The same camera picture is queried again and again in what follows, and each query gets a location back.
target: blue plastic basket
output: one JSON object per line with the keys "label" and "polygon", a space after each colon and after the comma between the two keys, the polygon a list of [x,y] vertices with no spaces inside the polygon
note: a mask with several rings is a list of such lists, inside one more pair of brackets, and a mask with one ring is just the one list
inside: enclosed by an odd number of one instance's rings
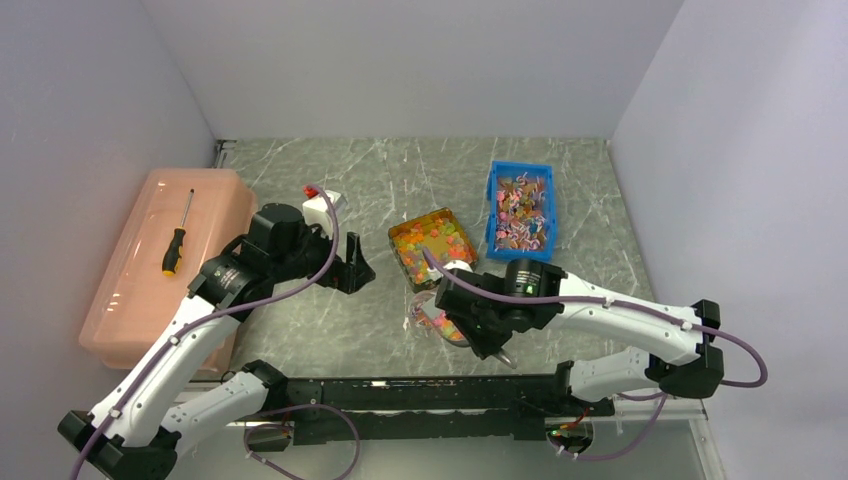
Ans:
{"label": "blue plastic basket", "polygon": [[[518,177],[527,173],[528,177],[542,177],[545,180],[545,202],[542,205],[542,212],[547,219],[545,222],[544,231],[547,242],[544,250],[522,251],[514,249],[499,249],[495,250],[495,228],[497,228],[498,205],[497,205],[497,190],[498,177]],[[498,260],[509,261],[516,258],[531,258],[541,262],[548,262],[554,255],[554,245],[556,245],[557,233],[557,218],[556,218],[556,191],[554,190],[554,169],[550,165],[534,165],[531,163],[515,163],[515,162],[492,162],[492,169],[489,171],[489,182],[486,185],[486,200],[491,202],[492,208],[489,213],[489,223],[486,226],[486,243],[488,249],[486,256]]]}

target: yellow screwdriver handle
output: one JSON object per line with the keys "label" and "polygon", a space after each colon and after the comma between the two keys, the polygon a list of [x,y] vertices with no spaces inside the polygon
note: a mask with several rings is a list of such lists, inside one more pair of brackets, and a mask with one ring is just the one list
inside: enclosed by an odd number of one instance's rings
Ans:
{"label": "yellow screwdriver handle", "polygon": [[184,228],[177,227],[174,229],[174,238],[171,239],[171,244],[168,245],[168,250],[165,252],[165,257],[162,259],[162,273],[166,277],[176,275],[177,270],[180,269],[180,260],[183,258],[184,237]]}

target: black metal base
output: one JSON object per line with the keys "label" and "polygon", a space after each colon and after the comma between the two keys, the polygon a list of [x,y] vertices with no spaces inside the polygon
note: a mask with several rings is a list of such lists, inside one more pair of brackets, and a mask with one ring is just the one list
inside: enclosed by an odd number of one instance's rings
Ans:
{"label": "black metal base", "polygon": [[[290,378],[288,402],[323,403],[345,411],[363,440],[493,435],[544,440],[545,418],[577,417],[586,408],[590,416],[615,414],[609,399],[586,404],[558,397],[554,379],[554,375]],[[297,445],[350,440],[347,424],[331,412],[302,410],[291,418]]]}

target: white wall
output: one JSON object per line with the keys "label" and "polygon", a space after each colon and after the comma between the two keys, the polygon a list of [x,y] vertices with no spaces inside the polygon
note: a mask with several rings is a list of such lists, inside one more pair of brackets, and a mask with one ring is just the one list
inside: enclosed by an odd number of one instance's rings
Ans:
{"label": "white wall", "polygon": [[56,425],[122,376],[77,335],[123,222],[151,168],[207,166],[213,143],[137,0],[4,2],[0,477],[67,475]]}
{"label": "white wall", "polygon": [[142,0],[218,138],[609,137],[682,0]]}
{"label": "white wall", "polygon": [[846,126],[845,2],[687,1],[613,137],[659,299],[718,301],[771,368],[708,403],[732,479],[848,471]]}

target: red cap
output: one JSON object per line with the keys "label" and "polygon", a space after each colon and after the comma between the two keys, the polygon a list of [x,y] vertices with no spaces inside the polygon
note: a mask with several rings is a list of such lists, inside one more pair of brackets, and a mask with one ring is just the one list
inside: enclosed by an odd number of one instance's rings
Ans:
{"label": "red cap", "polygon": [[315,190],[314,188],[309,187],[309,186],[303,187],[303,193],[305,193],[306,196],[309,197],[309,198],[313,198],[313,197],[318,196],[318,190]]}

